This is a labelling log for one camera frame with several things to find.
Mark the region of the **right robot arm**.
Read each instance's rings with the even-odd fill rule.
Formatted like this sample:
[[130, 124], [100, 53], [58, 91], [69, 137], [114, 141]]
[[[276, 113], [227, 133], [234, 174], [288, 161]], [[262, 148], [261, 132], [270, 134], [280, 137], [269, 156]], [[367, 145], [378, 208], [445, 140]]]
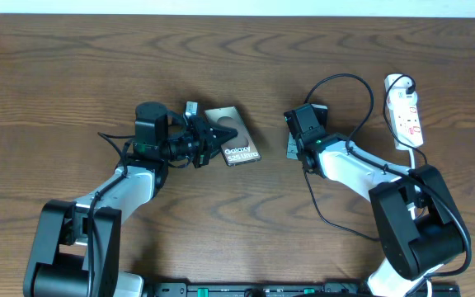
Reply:
[[366, 281], [372, 295], [412, 295], [433, 277], [468, 269], [470, 233], [438, 169], [388, 163], [342, 134], [290, 133], [288, 145], [305, 173], [370, 202], [385, 256]]

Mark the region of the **Galaxy S25 Ultra smartphone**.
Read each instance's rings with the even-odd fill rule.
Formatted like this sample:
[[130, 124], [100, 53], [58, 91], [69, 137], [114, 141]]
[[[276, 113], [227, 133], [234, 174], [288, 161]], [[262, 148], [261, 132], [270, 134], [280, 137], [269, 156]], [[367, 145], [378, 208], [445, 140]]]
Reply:
[[261, 160], [261, 155], [240, 116], [237, 107], [229, 106], [205, 110], [210, 124], [232, 128], [237, 135], [221, 145], [223, 158], [228, 166], [254, 163]]

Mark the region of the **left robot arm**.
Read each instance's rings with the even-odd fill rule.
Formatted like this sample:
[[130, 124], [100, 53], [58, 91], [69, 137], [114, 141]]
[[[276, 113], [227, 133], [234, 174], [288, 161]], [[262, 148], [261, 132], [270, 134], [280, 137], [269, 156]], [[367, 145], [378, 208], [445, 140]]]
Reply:
[[116, 147], [112, 177], [73, 201], [40, 213], [23, 283], [25, 296], [149, 296], [142, 276], [122, 272], [122, 224], [164, 186], [170, 167], [207, 165], [234, 128], [211, 124], [187, 102], [179, 115], [159, 102], [135, 109], [134, 134]]

